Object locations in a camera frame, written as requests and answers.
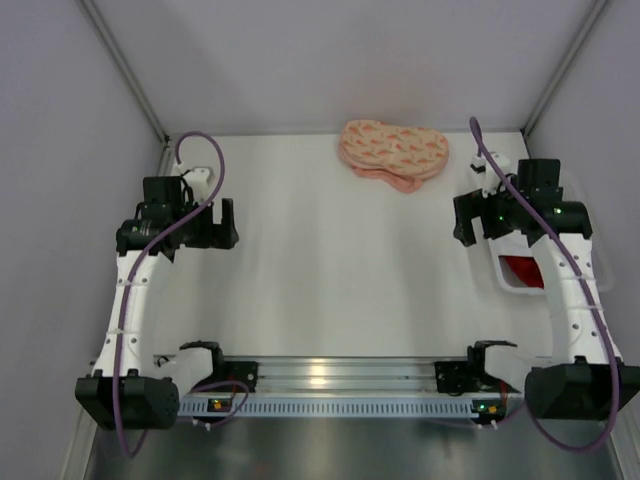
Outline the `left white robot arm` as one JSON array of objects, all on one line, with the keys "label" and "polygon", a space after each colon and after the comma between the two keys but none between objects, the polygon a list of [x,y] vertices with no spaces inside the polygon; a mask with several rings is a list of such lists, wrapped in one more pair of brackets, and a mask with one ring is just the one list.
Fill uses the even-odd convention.
[{"label": "left white robot arm", "polygon": [[218,343],[196,340],[159,365],[154,350],[159,303],[176,252],[230,250],[239,240],[234,207],[222,201],[220,222],[206,194],[213,172],[196,167],[182,175],[146,177],[143,200],[116,233],[117,283],[102,350],[89,375],[77,380],[75,397],[104,430],[165,430],[174,425],[180,400],[211,378],[224,362]]}]

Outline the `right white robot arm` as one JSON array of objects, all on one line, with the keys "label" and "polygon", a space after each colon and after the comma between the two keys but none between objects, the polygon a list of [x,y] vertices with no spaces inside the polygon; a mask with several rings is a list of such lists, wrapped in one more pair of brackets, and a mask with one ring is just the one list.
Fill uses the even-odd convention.
[{"label": "right white robot arm", "polygon": [[606,347],[596,324],[604,319],[592,261],[593,229],[586,206],[564,197],[557,159],[523,159],[499,177],[476,155],[477,189],[454,198],[454,237],[475,244],[473,219],[486,240],[515,234],[527,243],[543,282],[552,331],[550,355],[496,341],[484,371],[522,392],[537,419],[604,420],[639,392],[639,369]]}]

